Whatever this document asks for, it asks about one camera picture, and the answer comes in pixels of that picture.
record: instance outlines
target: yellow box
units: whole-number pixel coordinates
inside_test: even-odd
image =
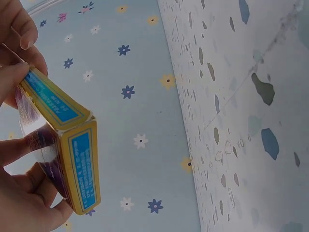
[[[31,151],[79,214],[101,202],[97,122],[36,68],[16,88],[20,125]]]

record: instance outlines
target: blue flower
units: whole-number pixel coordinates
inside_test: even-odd
[[[159,209],[163,209],[163,206],[161,206],[162,201],[159,200],[158,202],[153,199],[153,202],[148,202],[149,206],[148,208],[151,209],[150,213],[156,212],[159,213]]]
[[[90,210],[89,212],[86,213],[86,215],[89,215],[92,217],[92,213],[95,213],[96,211],[94,209]]]
[[[126,53],[127,52],[129,52],[129,51],[131,51],[131,49],[129,49],[129,46],[130,45],[127,45],[127,46],[124,46],[124,45],[122,45],[122,47],[119,47],[118,49],[119,49],[119,55],[121,56],[121,55],[126,55]]]
[[[43,20],[43,21],[40,23],[40,28],[44,27],[45,24],[46,24],[46,20]]]
[[[73,58],[72,59],[67,59],[66,61],[64,61],[64,69],[69,69],[70,66],[73,64]]]
[[[134,86],[131,86],[131,87],[126,86],[126,88],[122,89],[122,93],[121,94],[124,96],[124,99],[125,98],[131,99],[131,95],[135,94],[135,91],[133,91],[133,89],[134,89]]]

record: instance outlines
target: light blue wallpaper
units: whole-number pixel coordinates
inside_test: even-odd
[[[175,78],[155,0],[68,0],[34,16],[49,78],[97,117],[102,203],[58,231],[198,232]],[[1,107],[1,139],[20,137]],[[22,173],[29,155],[7,168]]]

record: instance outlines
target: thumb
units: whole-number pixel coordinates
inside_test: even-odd
[[[26,62],[0,69],[0,105],[9,93],[26,77],[29,65]]]

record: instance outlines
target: fingernail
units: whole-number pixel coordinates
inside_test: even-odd
[[[23,50],[27,50],[27,49],[31,48],[31,47],[33,46],[33,44],[34,44],[34,42],[33,42],[33,41],[29,41],[29,42],[28,42],[28,46],[27,46],[27,47],[23,47],[23,46],[21,46],[21,48],[22,48]]]
[[[15,64],[15,66],[29,66],[29,64],[27,62],[20,62],[18,64]]]

